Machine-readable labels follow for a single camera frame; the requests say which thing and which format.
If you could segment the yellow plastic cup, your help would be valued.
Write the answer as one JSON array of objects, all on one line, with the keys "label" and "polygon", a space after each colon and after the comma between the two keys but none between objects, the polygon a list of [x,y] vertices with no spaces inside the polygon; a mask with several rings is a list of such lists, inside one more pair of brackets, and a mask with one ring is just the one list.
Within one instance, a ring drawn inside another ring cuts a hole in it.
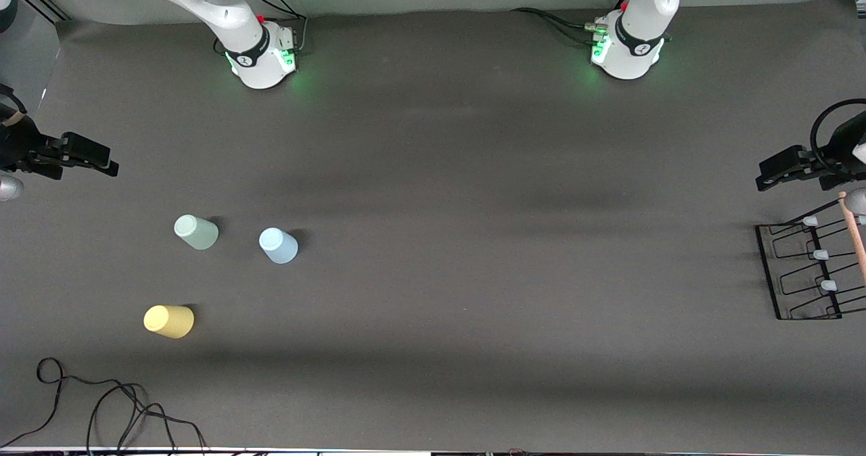
[{"label": "yellow plastic cup", "polygon": [[157,335],[180,339],[193,329],[195,315],[183,305],[154,305],[143,314],[143,326]]}]

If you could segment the pale green plastic cup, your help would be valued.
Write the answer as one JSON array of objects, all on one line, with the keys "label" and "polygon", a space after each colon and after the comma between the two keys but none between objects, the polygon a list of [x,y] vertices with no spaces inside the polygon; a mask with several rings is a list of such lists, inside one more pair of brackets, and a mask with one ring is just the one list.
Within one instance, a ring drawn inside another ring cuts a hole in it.
[{"label": "pale green plastic cup", "polygon": [[192,214],[180,216],[173,231],[195,250],[207,250],[219,239],[219,227],[215,223]]}]

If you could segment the dark grey table mat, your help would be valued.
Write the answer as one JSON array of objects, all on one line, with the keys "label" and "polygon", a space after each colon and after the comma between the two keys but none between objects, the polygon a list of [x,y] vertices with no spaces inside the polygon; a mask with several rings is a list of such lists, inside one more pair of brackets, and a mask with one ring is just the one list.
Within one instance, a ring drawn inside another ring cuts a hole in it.
[{"label": "dark grey table mat", "polygon": [[[0,443],[55,357],[214,446],[866,454],[866,314],[777,321],[752,230],[829,199],[754,179],[866,97],[853,2],[670,33],[618,82],[526,14],[328,16],[254,91],[204,25],[63,25],[35,118],[120,173],[0,203]],[[149,332],[160,304],[191,332]]]}]

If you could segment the pale blue plastic cup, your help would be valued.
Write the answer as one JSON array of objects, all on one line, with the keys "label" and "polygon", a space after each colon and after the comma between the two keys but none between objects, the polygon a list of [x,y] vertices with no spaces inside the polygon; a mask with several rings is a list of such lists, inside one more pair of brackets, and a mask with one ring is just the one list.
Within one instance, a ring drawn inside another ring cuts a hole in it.
[{"label": "pale blue plastic cup", "polygon": [[284,265],[294,260],[300,246],[295,237],[277,227],[269,227],[258,237],[260,249],[275,264]]}]

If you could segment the black wire cup holder rack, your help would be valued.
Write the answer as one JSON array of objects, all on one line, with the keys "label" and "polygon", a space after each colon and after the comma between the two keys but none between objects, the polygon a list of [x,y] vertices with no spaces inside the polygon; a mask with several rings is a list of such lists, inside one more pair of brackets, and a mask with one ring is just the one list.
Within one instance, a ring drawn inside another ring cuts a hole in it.
[{"label": "black wire cup holder rack", "polygon": [[866,314],[866,215],[847,193],[754,234],[776,320],[829,321]]}]

